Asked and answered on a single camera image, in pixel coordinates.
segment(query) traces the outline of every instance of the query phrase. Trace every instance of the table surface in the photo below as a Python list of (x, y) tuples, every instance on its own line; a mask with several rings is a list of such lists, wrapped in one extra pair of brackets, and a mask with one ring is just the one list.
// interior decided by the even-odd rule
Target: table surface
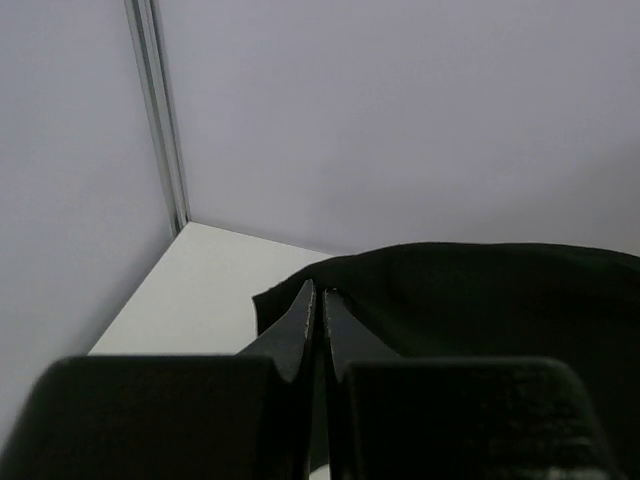
[(256, 337), (251, 297), (328, 257), (189, 223), (90, 353), (237, 353)]

